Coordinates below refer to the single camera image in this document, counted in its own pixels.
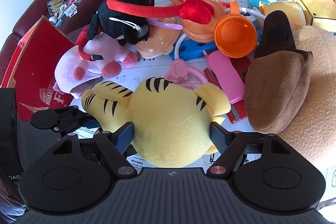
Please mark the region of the yellow tiger plush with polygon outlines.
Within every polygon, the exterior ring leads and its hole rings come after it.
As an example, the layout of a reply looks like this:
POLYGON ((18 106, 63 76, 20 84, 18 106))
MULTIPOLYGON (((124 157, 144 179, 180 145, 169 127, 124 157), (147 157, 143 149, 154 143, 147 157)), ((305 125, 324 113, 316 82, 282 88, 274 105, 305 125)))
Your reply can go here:
POLYGON ((131 122, 133 147, 159 168, 182 168, 216 153, 210 124, 222 124, 231 110, 227 95, 212 83, 188 89, 162 77, 150 77, 134 91, 113 81, 97 83, 82 94, 81 105, 105 131, 131 122))

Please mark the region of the black Mickey plush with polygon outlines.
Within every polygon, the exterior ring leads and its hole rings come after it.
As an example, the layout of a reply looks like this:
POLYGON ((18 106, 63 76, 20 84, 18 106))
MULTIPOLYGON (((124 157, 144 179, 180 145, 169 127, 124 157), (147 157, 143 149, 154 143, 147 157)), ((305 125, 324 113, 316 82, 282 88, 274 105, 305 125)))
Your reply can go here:
MULTIPOLYGON (((132 5, 153 6, 154 0, 115 0, 132 5)), ((121 46, 135 45, 147 41, 150 27, 145 18, 111 10, 104 1, 91 19, 87 38, 92 40, 100 31, 111 38, 118 39, 121 46)))

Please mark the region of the pink toy knife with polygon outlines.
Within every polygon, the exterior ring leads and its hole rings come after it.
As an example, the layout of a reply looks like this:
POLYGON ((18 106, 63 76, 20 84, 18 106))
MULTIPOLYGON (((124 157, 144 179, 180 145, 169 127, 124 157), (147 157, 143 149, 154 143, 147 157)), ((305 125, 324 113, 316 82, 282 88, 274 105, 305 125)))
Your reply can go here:
POLYGON ((233 105, 244 98, 244 83, 233 67, 230 58, 221 51, 214 51, 206 55, 210 69, 214 72, 222 91, 233 105))

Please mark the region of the brown plush slipper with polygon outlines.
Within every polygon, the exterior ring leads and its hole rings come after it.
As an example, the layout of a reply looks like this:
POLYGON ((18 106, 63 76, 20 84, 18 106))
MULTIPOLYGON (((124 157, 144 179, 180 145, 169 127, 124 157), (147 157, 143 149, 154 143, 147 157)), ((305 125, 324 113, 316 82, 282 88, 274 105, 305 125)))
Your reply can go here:
POLYGON ((267 15, 245 77, 245 110, 253 129, 278 134, 288 127, 306 98, 312 63, 311 51, 296 48, 286 14, 267 15))

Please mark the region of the pink pig plush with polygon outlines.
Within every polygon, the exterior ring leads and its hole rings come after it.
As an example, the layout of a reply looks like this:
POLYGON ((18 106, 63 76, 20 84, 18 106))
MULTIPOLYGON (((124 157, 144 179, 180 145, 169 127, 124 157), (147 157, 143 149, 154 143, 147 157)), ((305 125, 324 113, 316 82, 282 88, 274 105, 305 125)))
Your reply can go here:
POLYGON ((79 98, 102 79, 116 77, 123 67, 131 67, 138 61, 138 55, 128 46, 121 46, 117 39, 100 31, 90 40, 87 31, 88 28, 82 29, 75 45, 58 61, 54 91, 79 98))

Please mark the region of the pink pig headband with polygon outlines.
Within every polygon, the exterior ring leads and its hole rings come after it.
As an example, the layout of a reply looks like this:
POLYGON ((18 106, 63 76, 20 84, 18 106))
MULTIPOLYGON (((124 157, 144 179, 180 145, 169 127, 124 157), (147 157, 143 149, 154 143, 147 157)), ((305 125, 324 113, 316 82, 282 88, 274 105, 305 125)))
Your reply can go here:
POLYGON ((182 59, 175 59, 171 63, 170 70, 165 74, 165 79, 189 89, 195 89, 203 84, 209 83, 208 79, 201 71, 189 66, 182 59), (189 75, 195 76, 199 82, 188 83, 187 80, 189 79, 189 75))

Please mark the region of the blue perforated toy bar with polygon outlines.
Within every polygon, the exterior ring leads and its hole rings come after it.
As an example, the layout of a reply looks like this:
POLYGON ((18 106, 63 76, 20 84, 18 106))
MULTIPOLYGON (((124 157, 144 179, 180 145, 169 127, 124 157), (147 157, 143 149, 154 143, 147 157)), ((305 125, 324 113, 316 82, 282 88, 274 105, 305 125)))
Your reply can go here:
POLYGON ((190 61, 204 57, 203 51, 207 54, 217 50, 217 46, 214 42, 199 43, 191 39, 184 40, 179 47, 179 58, 184 61, 190 61))

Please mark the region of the orange toy cup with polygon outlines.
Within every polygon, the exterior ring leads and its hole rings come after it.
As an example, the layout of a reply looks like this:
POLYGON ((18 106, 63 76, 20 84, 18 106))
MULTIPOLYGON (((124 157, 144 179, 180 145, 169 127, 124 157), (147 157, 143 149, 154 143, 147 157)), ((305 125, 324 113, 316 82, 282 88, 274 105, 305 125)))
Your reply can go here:
POLYGON ((214 29, 214 42, 221 53, 232 58, 248 56, 256 47, 257 31, 253 23, 240 14, 240 6, 230 1, 227 15, 214 29))

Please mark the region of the red gift box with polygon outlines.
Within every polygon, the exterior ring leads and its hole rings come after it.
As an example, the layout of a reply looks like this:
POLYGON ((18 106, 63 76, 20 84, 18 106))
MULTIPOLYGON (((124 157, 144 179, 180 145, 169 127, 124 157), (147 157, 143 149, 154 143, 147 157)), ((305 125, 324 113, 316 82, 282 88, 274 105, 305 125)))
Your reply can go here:
POLYGON ((15 89, 21 120, 28 121, 37 111, 67 107, 72 102, 70 94, 53 87, 56 65, 73 45, 45 16, 19 40, 1 87, 15 89))

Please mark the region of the orange toy bowl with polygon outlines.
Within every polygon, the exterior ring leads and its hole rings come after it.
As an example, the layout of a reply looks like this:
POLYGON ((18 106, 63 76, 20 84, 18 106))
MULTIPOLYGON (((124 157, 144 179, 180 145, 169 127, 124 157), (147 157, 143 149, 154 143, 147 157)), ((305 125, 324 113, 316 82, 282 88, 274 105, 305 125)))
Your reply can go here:
MULTIPOLYGON (((155 19, 160 22, 176 23, 173 18, 155 19)), ((145 59, 152 59, 160 55, 169 55, 174 50, 174 44, 180 38, 182 30, 172 30, 168 28, 149 25, 149 38, 135 45, 139 54, 145 59)))

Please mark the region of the orange toy pan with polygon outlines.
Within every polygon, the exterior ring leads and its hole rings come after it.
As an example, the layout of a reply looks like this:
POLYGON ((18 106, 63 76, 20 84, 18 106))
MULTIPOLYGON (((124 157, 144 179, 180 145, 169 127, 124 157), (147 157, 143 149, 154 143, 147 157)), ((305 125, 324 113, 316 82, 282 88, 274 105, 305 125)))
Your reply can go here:
POLYGON ((226 15, 218 0, 170 0, 179 8, 183 32, 195 42, 209 43, 214 40, 217 22, 226 15))

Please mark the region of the pink butterfly headband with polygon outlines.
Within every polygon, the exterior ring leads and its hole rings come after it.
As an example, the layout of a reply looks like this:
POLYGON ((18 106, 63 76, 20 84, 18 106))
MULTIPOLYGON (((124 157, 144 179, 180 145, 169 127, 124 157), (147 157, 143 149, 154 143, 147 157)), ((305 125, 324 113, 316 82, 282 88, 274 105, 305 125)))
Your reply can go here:
POLYGON ((162 28, 168 28, 168 29, 180 30, 180 31, 183 30, 183 27, 180 24, 160 22, 159 20, 154 20, 151 18, 147 18, 146 20, 149 24, 156 26, 156 27, 162 27, 162 28))

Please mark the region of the white instruction sheet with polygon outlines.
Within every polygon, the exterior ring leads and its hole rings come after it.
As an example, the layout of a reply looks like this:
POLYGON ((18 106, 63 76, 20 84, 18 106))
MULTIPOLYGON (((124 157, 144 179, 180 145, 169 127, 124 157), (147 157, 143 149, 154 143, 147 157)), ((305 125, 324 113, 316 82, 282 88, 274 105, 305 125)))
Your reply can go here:
MULTIPOLYGON (((214 0, 221 4, 229 0, 214 0)), ((248 10, 247 0, 236 0, 248 10)), ((293 121, 280 137, 314 164, 324 175, 326 190, 321 210, 335 210, 335 21, 310 23, 303 16, 306 8, 296 0, 277 0, 277 10, 290 7, 287 13, 294 26, 293 37, 299 50, 312 53, 310 82, 305 101, 293 121)), ((316 0, 325 9, 335 8, 332 0, 316 0)), ((230 59, 215 48, 213 43, 198 44, 182 35, 178 53, 168 57, 142 60, 132 69, 118 76, 116 81, 138 87, 145 77, 164 75, 187 87, 204 82, 220 85, 232 81, 236 88, 244 80, 244 73, 252 63, 252 56, 230 59)))

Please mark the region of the gold cardboard box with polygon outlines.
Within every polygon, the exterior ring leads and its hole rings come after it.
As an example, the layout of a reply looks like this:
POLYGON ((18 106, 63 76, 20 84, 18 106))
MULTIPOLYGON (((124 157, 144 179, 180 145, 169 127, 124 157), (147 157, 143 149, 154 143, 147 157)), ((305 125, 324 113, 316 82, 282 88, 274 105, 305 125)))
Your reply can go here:
POLYGON ((294 0, 305 15, 306 24, 322 28, 328 32, 336 31, 336 4, 333 0, 294 0))

